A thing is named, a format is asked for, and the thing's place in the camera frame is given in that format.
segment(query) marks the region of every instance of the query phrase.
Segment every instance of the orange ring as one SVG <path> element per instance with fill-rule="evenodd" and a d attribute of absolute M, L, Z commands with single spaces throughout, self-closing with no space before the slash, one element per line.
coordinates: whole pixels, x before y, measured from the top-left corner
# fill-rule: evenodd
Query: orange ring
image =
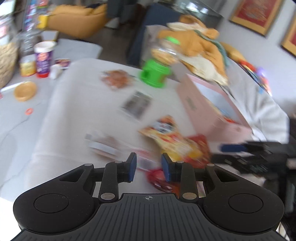
<path fill-rule="evenodd" d="M 32 108 L 29 108 L 29 109 L 27 109 L 26 111 L 25 111 L 25 114 L 26 115 L 30 115 L 30 114 L 32 114 L 33 113 L 33 109 Z"/>

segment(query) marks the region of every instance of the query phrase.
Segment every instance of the dark floor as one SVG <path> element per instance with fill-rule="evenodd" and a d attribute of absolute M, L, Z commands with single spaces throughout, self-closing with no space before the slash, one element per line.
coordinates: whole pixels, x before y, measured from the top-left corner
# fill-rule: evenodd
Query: dark floor
<path fill-rule="evenodd" d="M 129 26 L 122 26 L 120 29 L 103 28 L 85 40 L 103 47 L 99 59 L 126 64 L 126 50 L 134 32 Z M 59 34 L 59 38 L 74 39 L 63 33 Z"/>

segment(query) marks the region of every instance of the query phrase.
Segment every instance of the green plastic container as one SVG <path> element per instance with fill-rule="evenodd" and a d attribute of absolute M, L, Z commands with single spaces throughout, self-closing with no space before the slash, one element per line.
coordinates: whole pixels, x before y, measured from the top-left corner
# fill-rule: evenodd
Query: green plastic container
<path fill-rule="evenodd" d="M 162 88 L 165 84 L 165 78 L 170 74 L 169 67 L 150 59 L 146 61 L 143 71 L 140 73 L 140 79 L 148 85 Z"/>

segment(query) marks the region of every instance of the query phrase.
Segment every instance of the yellow armchair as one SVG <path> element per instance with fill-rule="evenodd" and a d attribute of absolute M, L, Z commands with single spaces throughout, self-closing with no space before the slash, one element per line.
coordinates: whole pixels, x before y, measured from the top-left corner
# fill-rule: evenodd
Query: yellow armchair
<path fill-rule="evenodd" d="M 108 21 L 107 4 L 95 9 L 60 5 L 49 16 L 47 26 L 75 38 L 85 39 L 103 28 Z"/>

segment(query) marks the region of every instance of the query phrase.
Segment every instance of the snack canister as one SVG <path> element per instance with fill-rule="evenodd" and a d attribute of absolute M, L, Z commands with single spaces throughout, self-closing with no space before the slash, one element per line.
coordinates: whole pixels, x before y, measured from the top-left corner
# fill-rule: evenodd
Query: snack canister
<path fill-rule="evenodd" d="M 37 76 L 39 78 L 46 78 L 49 75 L 55 45 L 55 41 L 43 41 L 34 46 Z"/>

